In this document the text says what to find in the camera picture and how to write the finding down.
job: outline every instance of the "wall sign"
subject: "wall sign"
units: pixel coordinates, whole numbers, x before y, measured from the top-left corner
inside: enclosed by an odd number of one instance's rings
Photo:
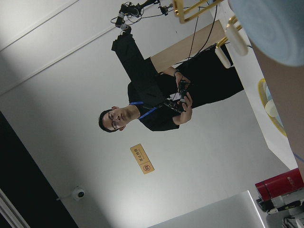
[[[154,171],[154,167],[152,166],[141,144],[131,147],[130,150],[144,174]]]

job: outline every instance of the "short black hair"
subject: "short black hair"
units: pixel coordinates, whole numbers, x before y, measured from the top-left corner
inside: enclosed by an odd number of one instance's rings
[[[108,109],[108,110],[105,110],[105,111],[103,111],[102,113],[100,113],[100,116],[99,116],[99,119],[98,119],[98,124],[99,124],[100,128],[103,129],[103,130],[106,131],[106,132],[116,132],[118,129],[109,130],[109,129],[107,129],[107,128],[104,126],[104,123],[103,123],[103,116],[104,116],[105,114],[107,114],[109,111],[112,111],[112,109]]]

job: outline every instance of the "wooden panel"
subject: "wooden panel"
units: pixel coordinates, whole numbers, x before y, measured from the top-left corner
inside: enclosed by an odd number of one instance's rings
[[[191,55],[196,54],[205,44],[211,28],[212,24],[209,24],[208,26],[195,33]],[[212,33],[209,37],[209,40],[203,49],[208,48],[215,43],[218,43],[224,36],[224,30],[219,20],[216,20],[212,28]],[[192,40],[193,34],[181,40],[180,42],[177,42],[176,44],[164,49],[160,53],[152,56],[151,61],[157,72],[159,73],[168,67],[171,67],[176,63],[188,58]]]

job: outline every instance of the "hand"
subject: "hand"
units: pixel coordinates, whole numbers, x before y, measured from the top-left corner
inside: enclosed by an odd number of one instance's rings
[[[180,82],[181,82],[182,79],[187,82],[186,88],[188,88],[188,86],[189,86],[189,84],[191,82],[187,77],[183,76],[181,72],[176,72],[175,78],[176,78],[176,86],[177,86],[177,88],[180,86]]]
[[[182,112],[180,114],[180,121],[182,124],[188,122],[191,117],[192,117],[192,98],[189,94],[189,92],[187,92],[187,96],[184,96],[184,100],[185,102],[183,102],[181,105],[184,109],[184,112]]]

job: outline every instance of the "dome camera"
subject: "dome camera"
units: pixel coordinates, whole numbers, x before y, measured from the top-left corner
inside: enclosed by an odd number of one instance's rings
[[[84,196],[85,196],[85,190],[79,186],[77,186],[72,192],[73,199],[77,201],[82,199]]]

